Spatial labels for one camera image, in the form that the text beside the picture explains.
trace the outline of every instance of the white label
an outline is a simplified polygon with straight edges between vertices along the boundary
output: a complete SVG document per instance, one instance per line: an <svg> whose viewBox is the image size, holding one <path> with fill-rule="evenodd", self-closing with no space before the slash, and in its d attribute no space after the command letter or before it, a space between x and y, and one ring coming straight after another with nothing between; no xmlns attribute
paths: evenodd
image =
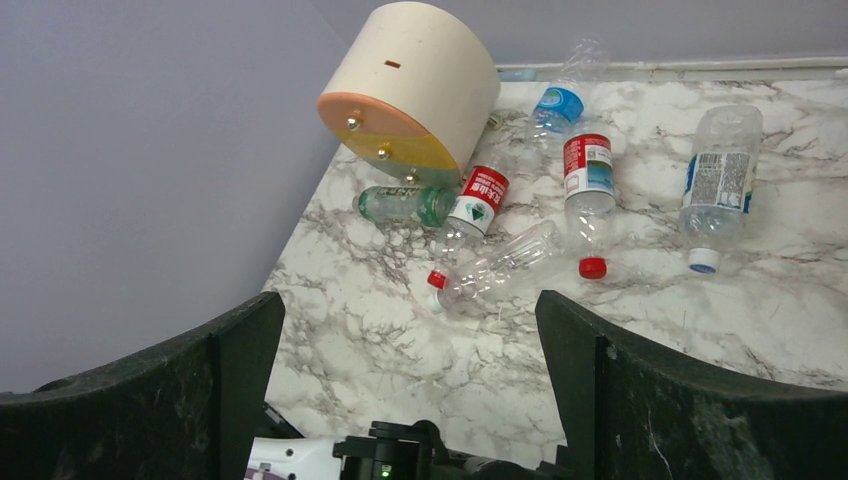
<svg viewBox="0 0 848 480"><path fill-rule="evenodd" d="M450 216L470 223L485 235L492 220L495 219L495 209L477 197L460 195L456 197Z"/></svg>
<svg viewBox="0 0 848 480"><path fill-rule="evenodd" d="M707 205L748 213L754 162L747 153L699 153L689 162L683 207Z"/></svg>

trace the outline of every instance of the clear plastic bottle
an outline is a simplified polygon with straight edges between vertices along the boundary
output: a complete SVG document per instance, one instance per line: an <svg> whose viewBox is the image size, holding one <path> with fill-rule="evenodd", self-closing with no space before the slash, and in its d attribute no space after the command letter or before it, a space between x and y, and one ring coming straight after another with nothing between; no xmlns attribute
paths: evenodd
<svg viewBox="0 0 848 480"><path fill-rule="evenodd" d="M447 188L371 187L353 197L353 208L378 225L405 221L438 228L455 201Z"/></svg>
<svg viewBox="0 0 848 480"><path fill-rule="evenodd" d="M563 158L569 249L578 255L580 276L597 280L607 274L615 218L609 127L594 118L577 122L563 147Z"/></svg>
<svg viewBox="0 0 848 480"><path fill-rule="evenodd" d="M476 256L474 250L498 213L515 170L515 158L502 152L492 149L481 156L433 244L430 285L443 288L447 269Z"/></svg>
<svg viewBox="0 0 848 480"><path fill-rule="evenodd" d="M545 220L491 253L449 270L445 288L434 293L430 309L433 313L479 310L482 302L497 300L552 267L551 261L562 251L559 230Z"/></svg>
<svg viewBox="0 0 848 480"><path fill-rule="evenodd" d="M563 135L583 113L586 82L597 81L608 64L609 55L596 40L583 40L574 48L527 119L524 141L528 149L537 155L560 154Z"/></svg>
<svg viewBox="0 0 848 480"><path fill-rule="evenodd" d="M695 132L680 210L689 268L716 273L742 233L754 191L763 114L750 105L711 108Z"/></svg>

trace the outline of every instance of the blue bottle label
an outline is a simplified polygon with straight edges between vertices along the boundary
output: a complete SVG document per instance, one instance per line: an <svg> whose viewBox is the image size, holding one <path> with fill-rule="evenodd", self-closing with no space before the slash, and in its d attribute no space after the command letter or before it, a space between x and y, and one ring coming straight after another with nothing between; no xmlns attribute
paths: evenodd
<svg viewBox="0 0 848 480"><path fill-rule="evenodd" d="M748 213L754 176L754 162L747 153L699 153L689 161L683 207L702 205Z"/></svg>
<svg viewBox="0 0 848 480"><path fill-rule="evenodd" d="M549 87L536 105L536 109L556 112L570 123L574 123L583 113L583 102L570 90Z"/></svg>

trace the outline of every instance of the barcode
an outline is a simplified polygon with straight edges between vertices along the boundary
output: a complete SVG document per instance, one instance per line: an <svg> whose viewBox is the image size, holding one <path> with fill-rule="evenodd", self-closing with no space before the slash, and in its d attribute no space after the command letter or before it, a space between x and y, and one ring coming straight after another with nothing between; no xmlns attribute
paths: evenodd
<svg viewBox="0 0 848 480"><path fill-rule="evenodd" d="M720 153L702 153L698 157L698 162L702 166L718 166L721 163Z"/></svg>

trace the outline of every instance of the bottle label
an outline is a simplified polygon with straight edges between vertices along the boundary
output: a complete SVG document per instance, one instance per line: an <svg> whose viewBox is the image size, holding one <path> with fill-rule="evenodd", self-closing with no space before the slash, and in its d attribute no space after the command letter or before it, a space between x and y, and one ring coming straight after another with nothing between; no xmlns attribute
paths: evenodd
<svg viewBox="0 0 848 480"><path fill-rule="evenodd" d="M683 207L708 205L748 213L755 173L747 153L699 153L689 161Z"/></svg>
<svg viewBox="0 0 848 480"><path fill-rule="evenodd" d="M421 189L418 187L380 187L377 195L384 197L414 197Z"/></svg>
<svg viewBox="0 0 848 480"><path fill-rule="evenodd" d="M439 201L439 196L444 193L441 188L425 188L422 190L418 199L418 207L412 214L412 218L425 227L441 227L444 218L439 219L436 203Z"/></svg>
<svg viewBox="0 0 848 480"><path fill-rule="evenodd" d="M492 224L501 206L509 181L488 167L474 167L471 178L465 182L462 194L456 197L450 217L463 220L480 230L483 235Z"/></svg>
<svg viewBox="0 0 848 480"><path fill-rule="evenodd" d="M536 104L536 108L554 111L574 123L583 113L583 102L570 90L562 87L548 87L539 103Z"/></svg>
<svg viewBox="0 0 848 480"><path fill-rule="evenodd" d="M578 135L565 142L565 198L582 192L615 195L612 152L607 137L597 133Z"/></svg>

